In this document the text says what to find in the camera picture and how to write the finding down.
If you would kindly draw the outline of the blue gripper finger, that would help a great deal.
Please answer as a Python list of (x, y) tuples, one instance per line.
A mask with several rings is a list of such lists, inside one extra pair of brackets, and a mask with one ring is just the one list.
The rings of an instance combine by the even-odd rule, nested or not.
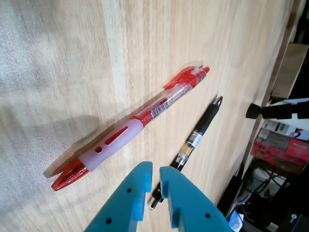
[(224, 215), (178, 170), (160, 168), (162, 198), (167, 199), (171, 227), (179, 232), (230, 232)]
[(86, 232), (135, 232), (143, 220), (146, 193), (152, 191), (153, 164), (143, 161), (122, 181), (85, 229)]

